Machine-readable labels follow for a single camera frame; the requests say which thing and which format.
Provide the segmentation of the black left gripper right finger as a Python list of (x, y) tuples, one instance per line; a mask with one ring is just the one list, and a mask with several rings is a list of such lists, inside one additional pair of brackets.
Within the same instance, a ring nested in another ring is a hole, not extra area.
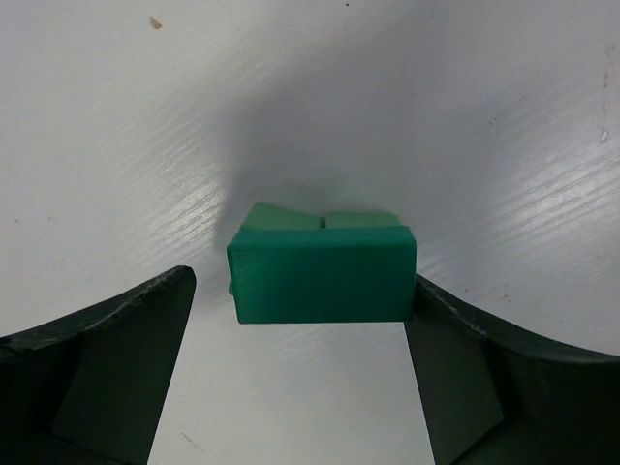
[(618, 463), (618, 356), (538, 335), (423, 277), (404, 327), (435, 463)]

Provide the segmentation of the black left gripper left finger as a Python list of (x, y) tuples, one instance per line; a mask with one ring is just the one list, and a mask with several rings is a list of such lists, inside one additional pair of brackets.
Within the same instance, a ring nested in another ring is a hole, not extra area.
[(2, 463), (147, 463), (196, 283), (176, 266), (2, 337)]

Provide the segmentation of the green letter cube F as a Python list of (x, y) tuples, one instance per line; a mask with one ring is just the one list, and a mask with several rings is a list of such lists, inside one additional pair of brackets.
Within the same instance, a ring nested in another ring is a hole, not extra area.
[(384, 228), (400, 226), (399, 218), (385, 211), (333, 211), (325, 216), (327, 229)]

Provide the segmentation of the green letter cube G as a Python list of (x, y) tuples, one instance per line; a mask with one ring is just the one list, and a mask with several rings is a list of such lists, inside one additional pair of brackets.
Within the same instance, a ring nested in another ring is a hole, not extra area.
[(302, 211), (256, 202), (243, 219), (241, 231), (316, 230), (323, 225), (320, 216)]

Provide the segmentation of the green arch block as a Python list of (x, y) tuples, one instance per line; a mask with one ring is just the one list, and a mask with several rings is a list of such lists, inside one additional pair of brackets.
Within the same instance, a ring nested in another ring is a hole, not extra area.
[(242, 324), (401, 323), (412, 314), (417, 244), (405, 226), (241, 231), (227, 255)]

